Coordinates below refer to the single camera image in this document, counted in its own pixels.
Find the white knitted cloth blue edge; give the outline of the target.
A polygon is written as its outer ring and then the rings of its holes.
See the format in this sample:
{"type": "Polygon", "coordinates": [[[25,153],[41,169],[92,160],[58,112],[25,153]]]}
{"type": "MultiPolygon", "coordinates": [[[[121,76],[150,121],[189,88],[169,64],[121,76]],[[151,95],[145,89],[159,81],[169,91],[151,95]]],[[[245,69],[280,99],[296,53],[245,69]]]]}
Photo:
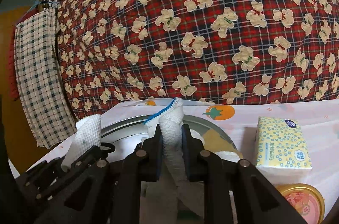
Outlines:
{"type": "Polygon", "coordinates": [[[149,138],[160,127],[163,137],[160,178],[145,182],[141,202],[141,223],[176,223],[179,202],[199,217],[204,217],[203,184],[188,181],[182,149],[183,101],[175,98],[152,117],[145,126],[149,138]]]}

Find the yellow sponge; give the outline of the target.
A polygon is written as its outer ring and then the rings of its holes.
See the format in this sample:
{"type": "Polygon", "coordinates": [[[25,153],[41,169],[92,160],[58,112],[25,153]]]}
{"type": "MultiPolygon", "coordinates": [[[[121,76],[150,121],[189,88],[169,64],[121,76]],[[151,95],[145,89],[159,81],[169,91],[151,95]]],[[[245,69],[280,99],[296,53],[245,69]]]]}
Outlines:
{"type": "Polygon", "coordinates": [[[204,148],[217,154],[222,159],[237,162],[243,158],[242,153],[236,149],[233,142],[225,140],[215,130],[209,129],[202,137],[204,148]]]}

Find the pink white folded towel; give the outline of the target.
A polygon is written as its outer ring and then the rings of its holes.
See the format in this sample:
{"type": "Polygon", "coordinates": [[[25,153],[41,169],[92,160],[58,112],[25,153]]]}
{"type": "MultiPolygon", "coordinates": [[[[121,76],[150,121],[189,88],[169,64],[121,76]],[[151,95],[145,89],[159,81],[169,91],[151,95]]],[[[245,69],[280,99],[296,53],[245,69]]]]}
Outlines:
{"type": "Polygon", "coordinates": [[[101,115],[91,115],[76,123],[75,138],[61,163],[64,172],[67,172],[91,147],[101,145],[101,119],[101,115]]]}

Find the yellow blue tissue pack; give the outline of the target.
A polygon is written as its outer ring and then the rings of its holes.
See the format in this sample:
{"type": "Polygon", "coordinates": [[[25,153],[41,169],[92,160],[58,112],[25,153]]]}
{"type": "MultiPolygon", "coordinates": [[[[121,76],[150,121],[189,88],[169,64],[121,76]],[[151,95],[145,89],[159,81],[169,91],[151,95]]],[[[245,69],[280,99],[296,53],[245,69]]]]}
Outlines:
{"type": "Polygon", "coordinates": [[[256,131],[256,166],[281,170],[313,168],[300,124],[293,119],[259,117],[256,131]]]}

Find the white fruit print tablecloth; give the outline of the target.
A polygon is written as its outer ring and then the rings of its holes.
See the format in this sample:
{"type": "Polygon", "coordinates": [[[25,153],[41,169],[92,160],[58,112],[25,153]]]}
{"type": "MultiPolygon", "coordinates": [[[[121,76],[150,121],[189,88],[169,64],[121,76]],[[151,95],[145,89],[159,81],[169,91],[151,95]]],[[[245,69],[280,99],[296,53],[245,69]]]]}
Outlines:
{"type": "Polygon", "coordinates": [[[123,102],[15,178],[11,223],[321,223],[338,200],[338,101],[123,102]]]}

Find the checked hanging cloth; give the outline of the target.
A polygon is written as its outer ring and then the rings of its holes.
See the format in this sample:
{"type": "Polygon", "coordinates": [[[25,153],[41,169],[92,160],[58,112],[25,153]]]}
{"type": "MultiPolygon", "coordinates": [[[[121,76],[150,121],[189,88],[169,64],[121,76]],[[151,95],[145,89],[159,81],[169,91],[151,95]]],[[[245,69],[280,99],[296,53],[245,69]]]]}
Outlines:
{"type": "Polygon", "coordinates": [[[56,55],[55,8],[17,24],[14,67],[19,99],[38,147],[50,149],[75,130],[56,55]]]}

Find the red plaid bear blanket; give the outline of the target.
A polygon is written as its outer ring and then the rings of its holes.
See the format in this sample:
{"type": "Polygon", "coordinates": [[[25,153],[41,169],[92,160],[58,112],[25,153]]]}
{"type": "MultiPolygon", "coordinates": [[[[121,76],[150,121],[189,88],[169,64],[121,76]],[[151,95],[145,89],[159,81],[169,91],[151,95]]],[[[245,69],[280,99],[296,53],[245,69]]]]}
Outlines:
{"type": "Polygon", "coordinates": [[[338,97],[338,0],[60,0],[57,18],[77,119],[156,98],[338,97]]]}

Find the wooden door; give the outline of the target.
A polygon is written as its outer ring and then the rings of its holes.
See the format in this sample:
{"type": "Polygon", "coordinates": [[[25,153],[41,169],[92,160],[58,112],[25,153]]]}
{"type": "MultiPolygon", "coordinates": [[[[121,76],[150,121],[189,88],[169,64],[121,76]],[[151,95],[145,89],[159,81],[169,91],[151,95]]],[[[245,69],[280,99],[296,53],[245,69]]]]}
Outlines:
{"type": "Polygon", "coordinates": [[[46,148],[37,146],[20,100],[13,101],[10,96],[8,80],[8,54],[13,26],[34,2],[34,0],[1,1],[1,113],[10,166],[19,174],[48,153],[46,148]]]}

